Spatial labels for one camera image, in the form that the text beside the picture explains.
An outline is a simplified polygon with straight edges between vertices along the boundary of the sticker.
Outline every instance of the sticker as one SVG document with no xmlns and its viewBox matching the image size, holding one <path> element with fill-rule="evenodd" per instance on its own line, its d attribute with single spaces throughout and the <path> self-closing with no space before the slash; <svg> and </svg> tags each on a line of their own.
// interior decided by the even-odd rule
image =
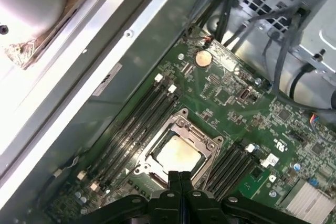
<svg viewBox="0 0 336 224">
<path fill-rule="evenodd" d="M 100 96 L 102 92 L 104 91 L 104 89 L 107 87 L 107 85 L 112 81 L 115 75 L 119 72 L 121 67 L 122 67 L 122 64 L 120 64 L 119 62 L 115 64 L 115 66 L 111 69 L 111 71 L 107 74 L 107 76 L 99 84 L 99 86 L 96 88 L 96 90 L 93 92 L 92 95 L 94 95 L 95 97 Z"/>
<path fill-rule="evenodd" d="M 267 168 L 269 165 L 275 166 L 278 163 L 278 161 L 279 161 L 279 158 L 273 155 L 272 153 L 270 153 L 267 159 L 261 161 L 260 164 L 263 167 Z"/>
</svg>

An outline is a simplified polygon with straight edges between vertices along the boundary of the label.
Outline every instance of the label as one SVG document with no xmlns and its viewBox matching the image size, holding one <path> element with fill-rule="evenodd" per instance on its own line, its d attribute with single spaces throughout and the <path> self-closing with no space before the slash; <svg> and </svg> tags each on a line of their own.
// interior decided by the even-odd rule
<svg viewBox="0 0 336 224">
<path fill-rule="evenodd" d="M 119 72 L 121 69 L 122 64 L 119 62 L 114 65 L 114 67 L 111 69 L 111 71 L 107 74 L 107 76 L 103 79 L 103 81 L 99 84 L 99 86 L 96 88 L 96 90 L 93 92 L 93 96 L 98 97 L 102 94 L 104 89 L 107 87 L 107 85 L 112 81 L 112 79 L 115 77 L 115 75 Z"/>
</svg>

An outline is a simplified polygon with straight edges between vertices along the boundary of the white label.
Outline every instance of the white label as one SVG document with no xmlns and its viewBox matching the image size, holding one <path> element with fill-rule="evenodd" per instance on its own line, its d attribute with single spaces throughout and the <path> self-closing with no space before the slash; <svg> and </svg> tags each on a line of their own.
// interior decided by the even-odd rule
<svg viewBox="0 0 336 224">
<path fill-rule="evenodd" d="M 107 76 L 103 79 L 103 81 L 99 84 L 99 86 L 96 88 L 96 90 L 93 92 L 92 95 L 94 95 L 95 97 L 100 96 L 100 94 L 104 91 L 107 85 L 112 81 L 115 75 L 119 72 L 121 67 L 122 67 L 122 64 L 117 62 L 117 64 L 114 65 L 114 67 L 107 74 Z"/>
<path fill-rule="evenodd" d="M 284 141 L 274 139 L 274 142 L 276 143 L 275 146 L 279 151 L 284 152 L 284 151 L 288 150 L 287 144 Z"/>
<path fill-rule="evenodd" d="M 262 161 L 260 162 L 260 164 L 261 164 L 263 167 L 267 168 L 269 165 L 271 165 L 271 166 L 275 166 L 275 165 L 278 163 L 278 161 L 279 161 L 279 158 L 276 157 L 274 154 L 270 153 L 270 154 L 268 155 L 267 159 L 262 160 Z"/>
</svg>

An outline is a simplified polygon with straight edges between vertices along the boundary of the capacitor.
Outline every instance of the capacitor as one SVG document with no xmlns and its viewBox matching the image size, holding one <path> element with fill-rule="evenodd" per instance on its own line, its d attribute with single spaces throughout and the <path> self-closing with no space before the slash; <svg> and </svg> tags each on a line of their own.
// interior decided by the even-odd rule
<svg viewBox="0 0 336 224">
<path fill-rule="evenodd" d="M 76 198 L 79 199 L 82 195 L 80 194 L 80 192 L 77 191 L 77 192 L 75 192 L 75 196 L 76 196 Z"/>
<path fill-rule="evenodd" d="M 83 196 L 83 197 L 80 198 L 80 201 L 82 201 L 85 204 L 88 200 L 87 200 L 86 197 Z"/>
<path fill-rule="evenodd" d="M 318 180 L 315 179 L 315 178 L 310 178 L 310 179 L 308 180 L 308 183 L 309 183 L 310 185 L 312 185 L 313 187 L 318 187 L 318 185 L 319 185 Z"/>
<path fill-rule="evenodd" d="M 275 197 L 277 196 L 277 192 L 276 192 L 276 191 L 270 191 L 270 192 L 269 192 L 269 196 L 270 196 L 271 198 L 275 198 Z"/>
<path fill-rule="evenodd" d="M 254 79 L 255 85 L 259 86 L 262 83 L 262 80 L 260 78 Z"/>
<path fill-rule="evenodd" d="M 299 172 L 301 170 L 301 165 L 296 163 L 296 164 L 293 165 L 293 169 L 294 169 L 294 171 Z"/>
</svg>

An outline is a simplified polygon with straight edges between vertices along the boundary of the screw hole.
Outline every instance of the screw hole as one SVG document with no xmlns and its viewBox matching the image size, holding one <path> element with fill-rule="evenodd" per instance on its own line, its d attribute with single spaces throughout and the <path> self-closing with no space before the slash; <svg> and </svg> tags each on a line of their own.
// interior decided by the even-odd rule
<svg viewBox="0 0 336 224">
<path fill-rule="evenodd" d="M 7 26 L 0 26 L 0 34 L 1 35 L 6 35 L 6 34 L 8 34 L 8 32 L 9 32 L 9 29 L 8 29 L 8 27 Z"/>
</svg>

